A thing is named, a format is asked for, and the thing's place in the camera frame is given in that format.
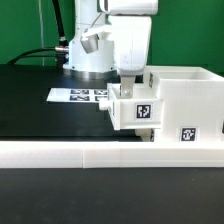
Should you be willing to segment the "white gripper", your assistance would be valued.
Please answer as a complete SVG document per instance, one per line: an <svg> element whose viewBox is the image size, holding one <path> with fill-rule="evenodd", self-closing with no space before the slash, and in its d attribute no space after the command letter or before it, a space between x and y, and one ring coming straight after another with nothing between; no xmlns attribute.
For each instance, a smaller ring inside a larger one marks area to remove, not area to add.
<svg viewBox="0 0 224 224"><path fill-rule="evenodd" d="M101 34L114 42L114 61L121 77L120 95L131 98L135 77L142 75L146 66L152 19L149 16L109 16L109 24L86 29L82 36Z"/></svg>

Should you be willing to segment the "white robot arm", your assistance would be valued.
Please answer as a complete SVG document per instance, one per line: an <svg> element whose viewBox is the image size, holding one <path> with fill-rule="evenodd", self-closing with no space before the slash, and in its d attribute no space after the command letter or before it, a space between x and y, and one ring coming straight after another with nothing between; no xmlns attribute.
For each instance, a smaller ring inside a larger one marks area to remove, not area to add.
<svg viewBox="0 0 224 224"><path fill-rule="evenodd" d="M147 63L152 20L159 0L75 0L75 35L63 68L87 76L115 70L120 95L133 95Z"/></svg>

